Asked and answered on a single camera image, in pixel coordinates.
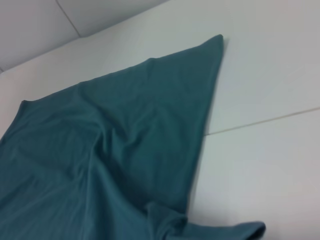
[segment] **teal fabric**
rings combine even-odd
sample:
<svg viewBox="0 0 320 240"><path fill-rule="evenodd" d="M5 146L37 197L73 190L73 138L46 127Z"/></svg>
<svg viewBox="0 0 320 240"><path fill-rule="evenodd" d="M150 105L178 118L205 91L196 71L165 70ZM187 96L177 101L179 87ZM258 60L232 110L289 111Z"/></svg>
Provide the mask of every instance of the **teal fabric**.
<svg viewBox="0 0 320 240"><path fill-rule="evenodd" d="M254 240L188 223L223 37L23 101L0 142L0 240Z"/></svg>

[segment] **teal shirt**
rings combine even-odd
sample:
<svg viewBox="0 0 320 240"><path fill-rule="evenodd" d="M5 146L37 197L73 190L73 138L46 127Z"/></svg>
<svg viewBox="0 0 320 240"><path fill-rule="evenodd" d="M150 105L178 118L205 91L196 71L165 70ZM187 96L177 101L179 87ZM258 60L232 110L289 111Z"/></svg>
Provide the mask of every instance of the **teal shirt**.
<svg viewBox="0 0 320 240"><path fill-rule="evenodd" d="M255 240L186 208L223 37L23 101L0 142L0 240Z"/></svg>

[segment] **white surface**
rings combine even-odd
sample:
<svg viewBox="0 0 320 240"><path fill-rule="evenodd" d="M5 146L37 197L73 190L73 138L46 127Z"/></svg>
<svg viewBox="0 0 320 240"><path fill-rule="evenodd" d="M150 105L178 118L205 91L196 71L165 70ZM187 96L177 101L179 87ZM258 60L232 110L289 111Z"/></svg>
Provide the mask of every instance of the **white surface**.
<svg viewBox="0 0 320 240"><path fill-rule="evenodd" d="M54 0L1 0L0 23L4 71L78 38Z"/></svg>
<svg viewBox="0 0 320 240"><path fill-rule="evenodd" d="M211 133L320 107L319 7L315 0L161 4L2 73L0 136L21 100L194 47L217 34L225 36L227 47ZM207 137L191 218L217 225L263 220L267 240L320 239L319 114Z"/></svg>
<svg viewBox="0 0 320 240"><path fill-rule="evenodd" d="M320 239L320 111L205 137L190 220L263 220L266 240Z"/></svg>
<svg viewBox="0 0 320 240"><path fill-rule="evenodd" d="M58 0L80 35L89 36L167 0Z"/></svg>

